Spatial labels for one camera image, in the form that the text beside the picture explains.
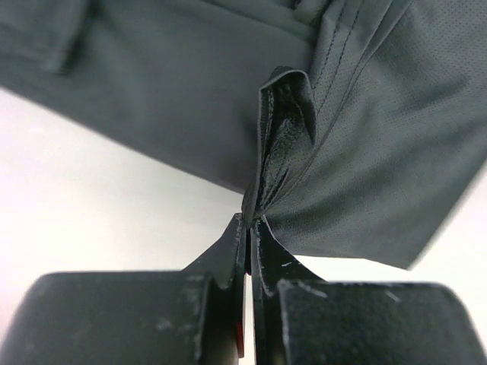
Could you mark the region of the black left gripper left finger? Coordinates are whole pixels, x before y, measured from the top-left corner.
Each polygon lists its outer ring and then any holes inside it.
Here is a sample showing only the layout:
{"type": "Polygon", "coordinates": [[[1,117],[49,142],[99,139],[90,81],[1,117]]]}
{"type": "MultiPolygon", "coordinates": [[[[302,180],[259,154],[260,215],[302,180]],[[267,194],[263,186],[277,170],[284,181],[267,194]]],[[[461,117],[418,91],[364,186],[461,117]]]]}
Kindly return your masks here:
{"type": "Polygon", "coordinates": [[[246,233],[239,214],[180,271],[38,278],[1,347],[3,364],[236,364],[244,355],[246,233]]]}

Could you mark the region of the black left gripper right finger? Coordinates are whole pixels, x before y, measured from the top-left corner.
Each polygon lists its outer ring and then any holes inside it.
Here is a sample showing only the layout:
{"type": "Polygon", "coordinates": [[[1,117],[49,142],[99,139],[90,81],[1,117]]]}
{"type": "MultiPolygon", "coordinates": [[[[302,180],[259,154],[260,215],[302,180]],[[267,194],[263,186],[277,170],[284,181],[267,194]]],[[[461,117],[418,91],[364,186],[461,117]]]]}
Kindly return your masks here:
{"type": "Polygon", "coordinates": [[[435,283],[328,282],[265,220],[249,231],[258,364],[484,364],[458,297],[435,283]]]}

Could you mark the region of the black t-shirt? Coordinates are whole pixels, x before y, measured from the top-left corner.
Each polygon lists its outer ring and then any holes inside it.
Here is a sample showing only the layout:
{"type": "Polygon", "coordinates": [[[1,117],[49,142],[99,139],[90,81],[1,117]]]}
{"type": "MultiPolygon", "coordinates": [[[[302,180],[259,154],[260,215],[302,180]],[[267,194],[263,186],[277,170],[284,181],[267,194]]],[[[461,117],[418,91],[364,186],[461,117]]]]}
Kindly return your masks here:
{"type": "Polygon", "coordinates": [[[407,268],[486,159],[486,3],[3,1],[1,84],[296,255],[407,268]]]}

